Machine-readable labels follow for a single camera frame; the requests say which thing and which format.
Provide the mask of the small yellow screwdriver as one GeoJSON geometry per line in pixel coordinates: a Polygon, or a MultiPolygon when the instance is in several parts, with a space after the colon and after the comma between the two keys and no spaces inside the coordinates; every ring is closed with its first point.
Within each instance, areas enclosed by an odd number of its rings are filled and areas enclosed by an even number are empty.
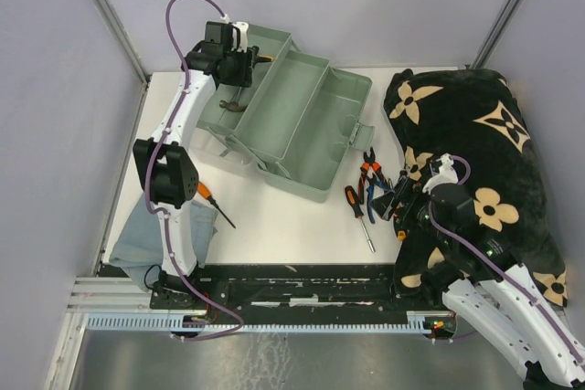
{"type": "Polygon", "coordinates": [[[255,63],[256,64],[260,64],[260,63],[272,63],[273,61],[274,61],[274,57],[272,57],[272,56],[260,55],[260,56],[257,56],[255,58],[255,63]]]}

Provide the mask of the black handled claw hammer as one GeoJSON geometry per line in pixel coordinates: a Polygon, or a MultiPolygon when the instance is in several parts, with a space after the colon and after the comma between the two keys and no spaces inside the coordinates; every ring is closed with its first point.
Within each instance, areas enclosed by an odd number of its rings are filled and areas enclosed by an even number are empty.
{"type": "Polygon", "coordinates": [[[238,88],[230,101],[221,100],[219,107],[229,112],[242,113],[247,109],[247,105],[239,103],[243,88],[238,88]]]}

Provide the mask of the green plastic tool box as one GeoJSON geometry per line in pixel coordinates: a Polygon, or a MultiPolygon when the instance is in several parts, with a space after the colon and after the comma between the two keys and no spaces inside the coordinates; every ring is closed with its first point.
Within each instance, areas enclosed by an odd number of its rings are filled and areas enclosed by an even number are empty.
{"type": "Polygon", "coordinates": [[[251,164],[267,184],[323,203],[348,150],[364,152],[372,143],[374,129],[361,121],[372,81],[301,51],[289,32],[252,25],[248,39],[274,61],[254,68],[242,113],[219,107],[237,88],[218,88],[191,149],[208,163],[251,164]]]}

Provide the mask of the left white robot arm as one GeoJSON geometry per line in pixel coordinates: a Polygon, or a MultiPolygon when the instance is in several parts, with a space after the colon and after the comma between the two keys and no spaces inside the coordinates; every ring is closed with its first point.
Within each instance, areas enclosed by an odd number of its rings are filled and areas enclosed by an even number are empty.
{"type": "Polygon", "coordinates": [[[190,207],[199,174],[188,145],[207,103],[220,85],[248,88],[259,49],[248,43],[246,22],[206,23],[196,48],[181,55],[182,78],[164,118],[148,139],[133,145],[133,158],[147,210],[158,217],[164,247],[163,271],[181,277],[171,298],[191,308],[202,297],[201,284],[189,277],[197,266],[190,207]]]}

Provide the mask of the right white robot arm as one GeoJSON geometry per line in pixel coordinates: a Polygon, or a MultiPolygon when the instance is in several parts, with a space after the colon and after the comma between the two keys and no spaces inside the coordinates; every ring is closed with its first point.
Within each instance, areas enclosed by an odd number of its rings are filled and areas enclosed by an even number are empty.
{"type": "Polygon", "coordinates": [[[430,249],[413,280],[427,307],[471,324],[514,366],[525,389],[581,389],[584,346],[540,293],[511,244],[476,225],[473,199],[457,177],[427,184],[401,175],[370,201],[415,252],[430,249]]]}

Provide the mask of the yellow black screwdriver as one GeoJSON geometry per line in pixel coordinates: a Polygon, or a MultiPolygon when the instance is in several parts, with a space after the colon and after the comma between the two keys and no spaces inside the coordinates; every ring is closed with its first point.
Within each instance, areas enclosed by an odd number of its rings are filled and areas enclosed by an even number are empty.
{"type": "Polygon", "coordinates": [[[408,227],[405,225],[405,210],[402,207],[398,207],[392,215],[393,227],[399,242],[406,239],[408,235],[408,227]]]}

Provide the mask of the orange black nut driver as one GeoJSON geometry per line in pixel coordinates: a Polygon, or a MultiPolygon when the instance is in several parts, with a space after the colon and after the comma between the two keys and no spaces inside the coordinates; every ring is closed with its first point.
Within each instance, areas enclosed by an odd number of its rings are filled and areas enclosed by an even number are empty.
{"type": "Polygon", "coordinates": [[[359,204],[356,190],[354,189],[353,186],[347,185],[344,188],[344,194],[345,194],[347,203],[350,205],[350,207],[352,209],[354,217],[359,221],[360,226],[362,227],[362,230],[365,234],[367,245],[369,247],[370,252],[375,253],[376,249],[375,249],[373,241],[372,241],[372,239],[367,231],[367,227],[366,227],[366,224],[365,224],[364,219],[363,219],[364,214],[363,214],[363,211],[362,211],[361,206],[359,204]]]}

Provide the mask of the orange black pliers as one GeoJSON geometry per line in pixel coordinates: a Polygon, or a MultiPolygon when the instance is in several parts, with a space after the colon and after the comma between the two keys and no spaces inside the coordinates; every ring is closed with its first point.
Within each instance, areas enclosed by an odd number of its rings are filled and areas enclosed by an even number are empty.
{"type": "Polygon", "coordinates": [[[360,166],[360,176],[357,184],[357,196],[361,204],[365,201],[365,185],[370,174],[382,183],[382,188],[388,188],[388,179],[382,172],[382,166],[377,162],[374,148],[363,153],[364,162],[360,166]]]}

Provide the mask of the black floral blanket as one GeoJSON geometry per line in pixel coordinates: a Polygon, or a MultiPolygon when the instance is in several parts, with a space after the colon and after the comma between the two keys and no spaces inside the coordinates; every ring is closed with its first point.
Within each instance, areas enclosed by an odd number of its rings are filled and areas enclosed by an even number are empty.
{"type": "Polygon", "coordinates": [[[505,236],[535,275],[545,299],[568,304],[566,266],[550,234],[537,156],[506,79],[490,69],[442,70],[393,76],[384,111],[420,180],[431,158],[461,156],[474,223],[505,236]]]}

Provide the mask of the folded blue denim cloth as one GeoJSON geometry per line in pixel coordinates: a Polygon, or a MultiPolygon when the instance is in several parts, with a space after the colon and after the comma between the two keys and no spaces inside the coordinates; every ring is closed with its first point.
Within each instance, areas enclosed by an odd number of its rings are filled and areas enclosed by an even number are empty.
{"type": "MultiPolygon", "coordinates": [[[[217,233],[218,211],[194,201],[191,204],[191,236],[197,260],[205,264],[209,244],[217,233]]],[[[141,290],[147,291],[157,280],[164,259],[161,232],[156,216],[144,201],[129,215],[109,257],[109,264],[121,269],[141,290]]]]}

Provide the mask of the left aluminium frame post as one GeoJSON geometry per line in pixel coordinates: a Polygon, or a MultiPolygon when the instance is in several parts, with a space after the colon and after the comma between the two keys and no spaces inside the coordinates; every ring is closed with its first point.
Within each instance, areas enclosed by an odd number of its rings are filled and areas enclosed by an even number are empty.
{"type": "Polygon", "coordinates": [[[126,32],[124,25],[118,17],[110,0],[92,0],[92,3],[99,11],[101,18],[108,27],[126,60],[133,68],[136,77],[143,84],[147,84],[150,79],[150,75],[144,68],[143,63],[141,62],[129,35],[126,32]]]}

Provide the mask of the aluminium frame post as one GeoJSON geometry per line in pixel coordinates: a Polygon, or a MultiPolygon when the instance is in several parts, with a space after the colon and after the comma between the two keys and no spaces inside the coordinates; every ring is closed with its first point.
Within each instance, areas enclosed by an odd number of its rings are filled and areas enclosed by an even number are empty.
{"type": "Polygon", "coordinates": [[[129,35],[126,32],[124,25],[118,17],[110,0],[92,0],[92,3],[99,11],[101,18],[108,27],[126,60],[133,68],[136,77],[143,84],[147,84],[150,79],[150,75],[144,68],[143,63],[141,62],[129,35]]]}
{"type": "Polygon", "coordinates": [[[505,0],[503,2],[473,61],[465,66],[467,69],[482,69],[485,67],[522,2],[523,0],[505,0]]]}

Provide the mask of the orange handled screwdriver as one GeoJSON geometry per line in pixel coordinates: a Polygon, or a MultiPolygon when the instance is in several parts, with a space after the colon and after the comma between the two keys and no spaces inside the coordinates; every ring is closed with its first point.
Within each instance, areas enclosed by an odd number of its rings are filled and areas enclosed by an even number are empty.
{"type": "Polygon", "coordinates": [[[229,219],[229,217],[225,214],[225,212],[221,209],[221,207],[219,206],[217,200],[215,199],[215,197],[213,196],[213,194],[211,193],[211,191],[209,190],[209,188],[202,183],[201,181],[198,182],[197,184],[197,193],[203,197],[209,204],[211,204],[225,219],[226,221],[234,228],[236,229],[237,227],[235,226],[235,224],[229,219]]]}

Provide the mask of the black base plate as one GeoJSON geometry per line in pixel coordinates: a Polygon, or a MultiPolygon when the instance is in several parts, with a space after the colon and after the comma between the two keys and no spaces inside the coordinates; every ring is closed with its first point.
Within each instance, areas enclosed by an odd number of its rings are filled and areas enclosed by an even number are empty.
{"type": "Polygon", "coordinates": [[[334,265],[212,265],[190,278],[205,297],[248,325],[397,324],[455,314],[420,293],[404,294],[391,263],[334,265]]]}

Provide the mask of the right aluminium frame post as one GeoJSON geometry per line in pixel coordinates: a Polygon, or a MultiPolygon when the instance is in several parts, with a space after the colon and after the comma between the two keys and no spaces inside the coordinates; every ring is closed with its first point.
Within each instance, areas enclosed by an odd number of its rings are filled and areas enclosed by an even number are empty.
{"type": "Polygon", "coordinates": [[[523,0],[505,0],[503,2],[473,61],[465,66],[467,69],[482,69],[485,67],[522,2],[523,0]]]}

